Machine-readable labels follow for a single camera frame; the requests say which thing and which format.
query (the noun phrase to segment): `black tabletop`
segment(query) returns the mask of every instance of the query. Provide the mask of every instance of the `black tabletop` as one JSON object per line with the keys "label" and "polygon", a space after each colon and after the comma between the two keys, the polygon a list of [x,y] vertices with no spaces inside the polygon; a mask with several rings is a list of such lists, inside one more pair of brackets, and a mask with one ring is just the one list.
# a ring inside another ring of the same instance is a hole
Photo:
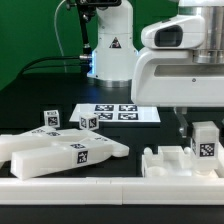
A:
{"label": "black tabletop", "polygon": [[[76,104],[130,104],[130,87],[105,88],[89,84],[80,74],[29,74],[15,79],[0,91],[0,134],[20,134],[44,125],[43,111],[58,110],[60,129],[78,128],[69,122]],[[160,124],[100,123],[96,132],[130,147],[127,158],[59,172],[46,177],[141,177],[141,155],[145,147],[156,152],[158,145],[187,146],[179,134],[173,108],[158,108]],[[191,108],[189,122],[221,124],[223,108]],[[10,163],[0,178],[15,178]],[[223,223],[224,206],[122,205],[122,206],[0,206],[1,222],[7,223]]]}

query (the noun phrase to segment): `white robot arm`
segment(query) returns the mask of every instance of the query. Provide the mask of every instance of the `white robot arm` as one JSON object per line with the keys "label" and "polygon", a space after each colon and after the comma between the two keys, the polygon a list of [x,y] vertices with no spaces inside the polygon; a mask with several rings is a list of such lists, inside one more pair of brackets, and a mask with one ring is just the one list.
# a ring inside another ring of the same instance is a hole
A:
{"label": "white robot arm", "polygon": [[176,17],[142,31],[135,104],[224,106],[223,12],[223,0],[180,0]]}

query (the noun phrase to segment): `warning label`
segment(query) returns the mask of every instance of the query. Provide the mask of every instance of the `warning label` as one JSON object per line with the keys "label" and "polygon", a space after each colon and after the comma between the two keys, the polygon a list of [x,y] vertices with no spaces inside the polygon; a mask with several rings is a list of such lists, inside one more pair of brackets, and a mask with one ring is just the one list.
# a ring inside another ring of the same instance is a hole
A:
{"label": "warning label", "polygon": [[121,45],[120,45],[117,37],[114,38],[112,44],[110,45],[110,48],[121,48]]}

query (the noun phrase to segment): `white cube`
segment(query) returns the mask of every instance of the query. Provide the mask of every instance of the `white cube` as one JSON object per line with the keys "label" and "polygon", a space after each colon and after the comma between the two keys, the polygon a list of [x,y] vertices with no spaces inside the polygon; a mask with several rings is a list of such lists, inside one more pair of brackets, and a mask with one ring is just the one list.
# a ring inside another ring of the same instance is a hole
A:
{"label": "white cube", "polygon": [[60,127],[60,119],[58,110],[48,110],[44,111],[44,121],[46,126],[59,128]]}
{"label": "white cube", "polygon": [[87,130],[99,129],[99,117],[93,113],[83,113],[79,116],[79,128]]}
{"label": "white cube", "polygon": [[212,121],[193,123],[193,168],[209,171],[218,167],[219,129]]}

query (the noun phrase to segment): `black cable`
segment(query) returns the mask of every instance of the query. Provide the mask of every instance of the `black cable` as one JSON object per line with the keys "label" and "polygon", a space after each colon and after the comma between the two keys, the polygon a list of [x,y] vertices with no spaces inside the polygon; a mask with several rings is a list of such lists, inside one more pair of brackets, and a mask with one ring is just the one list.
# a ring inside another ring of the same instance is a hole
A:
{"label": "black cable", "polygon": [[[77,64],[77,65],[67,65],[68,67],[79,67],[81,66],[81,64]],[[35,67],[31,67],[31,68],[27,68],[24,70],[24,72],[29,71],[29,70],[33,70],[33,69],[42,69],[42,68],[62,68],[64,67],[64,65],[46,65],[46,66],[35,66]]]}
{"label": "black cable", "polygon": [[17,77],[22,76],[23,72],[26,71],[29,67],[31,67],[32,65],[38,64],[40,62],[44,62],[44,61],[65,61],[65,60],[78,60],[79,57],[77,56],[54,56],[54,57],[44,57],[44,58],[40,58],[34,61],[31,61],[30,63],[28,63],[27,65],[25,65],[20,72],[18,73]]}

